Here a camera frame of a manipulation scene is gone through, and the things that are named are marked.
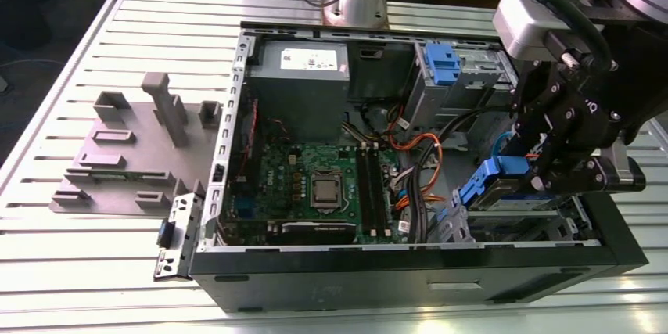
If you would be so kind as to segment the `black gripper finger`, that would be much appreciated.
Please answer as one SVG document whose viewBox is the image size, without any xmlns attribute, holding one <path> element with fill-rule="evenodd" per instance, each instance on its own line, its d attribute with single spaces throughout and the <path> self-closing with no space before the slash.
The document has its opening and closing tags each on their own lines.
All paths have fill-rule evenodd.
<svg viewBox="0 0 668 334">
<path fill-rule="evenodd" d="M 608 162 L 592 156 L 611 144 L 611 122 L 583 97 L 562 97 L 540 108 L 546 139 L 530 170 L 531 187 L 546 194 L 570 195 L 608 187 Z"/>
<path fill-rule="evenodd" d="M 558 114 L 562 82 L 555 63 L 528 63 L 512 98 L 516 112 L 511 154 L 524 156 L 540 147 L 540 162 L 554 162 L 562 144 L 562 119 Z"/>
</svg>

